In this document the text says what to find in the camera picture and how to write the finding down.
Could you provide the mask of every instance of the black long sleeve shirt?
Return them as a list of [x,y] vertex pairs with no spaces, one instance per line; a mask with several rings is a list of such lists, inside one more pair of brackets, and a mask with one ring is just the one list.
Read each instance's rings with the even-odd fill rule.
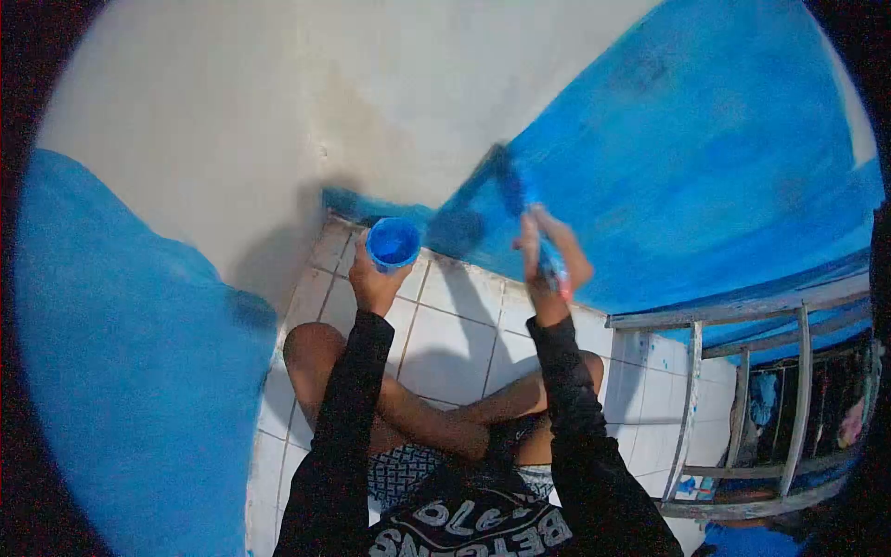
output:
[[368,527],[367,452],[393,328],[359,311],[331,370],[312,450],[291,480],[275,556],[682,555],[606,435],[572,318],[547,328],[531,318],[527,328],[547,391],[562,508],[536,500],[513,472],[475,482],[479,475],[444,471]]

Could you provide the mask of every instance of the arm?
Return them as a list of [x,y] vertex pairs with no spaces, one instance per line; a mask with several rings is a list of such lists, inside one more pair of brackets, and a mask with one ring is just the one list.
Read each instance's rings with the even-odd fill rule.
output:
[[364,542],[368,446],[393,343],[393,327],[383,316],[412,270],[405,266],[393,275],[378,273],[364,241],[365,234],[356,241],[356,261],[349,271],[358,306],[356,324],[331,369],[312,450],[290,481],[276,557],[352,555]]
[[607,437],[572,317],[546,328],[532,318],[527,327],[548,397],[554,486],[580,544],[605,554],[681,554],[650,496],[625,467],[618,443]]
[[551,416],[552,473],[562,513],[582,549],[604,554],[677,554],[681,546],[628,472],[618,443],[608,438],[591,374],[582,363],[567,301],[551,292],[538,267],[539,229],[566,261],[574,291],[593,274],[591,264],[566,225],[533,207],[521,219],[524,274],[535,317],[527,328],[542,366]]

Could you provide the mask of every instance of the black sleeve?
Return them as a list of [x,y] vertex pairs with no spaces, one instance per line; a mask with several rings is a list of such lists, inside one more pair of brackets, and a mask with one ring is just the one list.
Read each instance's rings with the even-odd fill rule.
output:
[[348,555],[368,527],[367,467],[374,407],[393,327],[358,311],[334,364],[312,450],[290,482],[275,556]]
[[550,327],[530,318],[551,415],[554,486],[581,548],[602,554],[683,555],[650,496],[607,437],[602,406],[576,344],[572,317]]

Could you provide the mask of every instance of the knee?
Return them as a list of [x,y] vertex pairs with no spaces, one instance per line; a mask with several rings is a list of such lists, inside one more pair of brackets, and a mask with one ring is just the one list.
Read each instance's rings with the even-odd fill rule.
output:
[[591,382],[594,386],[594,393],[600,395],[601,384],[603,383],[603,360],[593,352],[587,350],[579,350],[582,354],[582,361],[591,374]]
[[282,355],[289,368],[325,364],[330,367],[340,357],[346,345],[347,341],[340,331],[329,324],[304,323],[290,330],[282,347]]

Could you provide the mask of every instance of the hand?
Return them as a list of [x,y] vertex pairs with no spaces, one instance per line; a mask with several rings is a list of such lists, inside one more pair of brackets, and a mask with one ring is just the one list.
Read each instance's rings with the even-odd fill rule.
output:
[[559,292],[551,291],[546,278],[539,273],[539,230],[547,234],[563,256],[569,275],[570,296],[591,280],[594,267],[578,247],[572,230],[548,214],[541,204],[534,204],[520,216],[519,238],[513,241],[513,248],[523,252],[523,275],[529,298],[535,307],[535,319],[539,325],[547,327],[565,319],[569,315],[569,307]]
[[356,259],[349,268],[349,282],[356,293],[356,305],[359,309],[385,317],[402,281],[412,272],[414,263],[399,267],[393,274],[379,273],[365,250],[367,237],[368,231],[365,230],[356,239]]

